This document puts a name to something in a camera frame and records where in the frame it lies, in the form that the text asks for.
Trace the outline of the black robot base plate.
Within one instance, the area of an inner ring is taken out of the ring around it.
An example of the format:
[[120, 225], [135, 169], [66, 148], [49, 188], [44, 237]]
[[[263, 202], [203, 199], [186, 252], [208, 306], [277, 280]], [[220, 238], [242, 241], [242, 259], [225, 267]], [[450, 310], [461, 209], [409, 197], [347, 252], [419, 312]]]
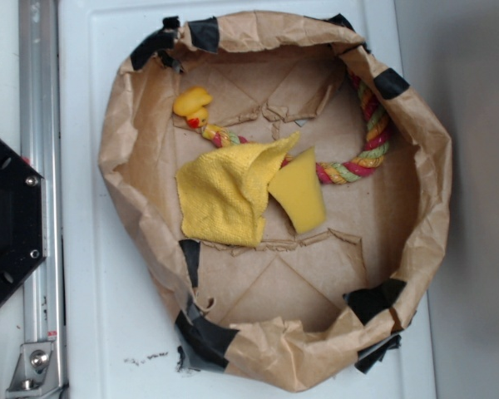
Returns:
[[0, 307], [46, 258], [43, 183], [0, 139]]

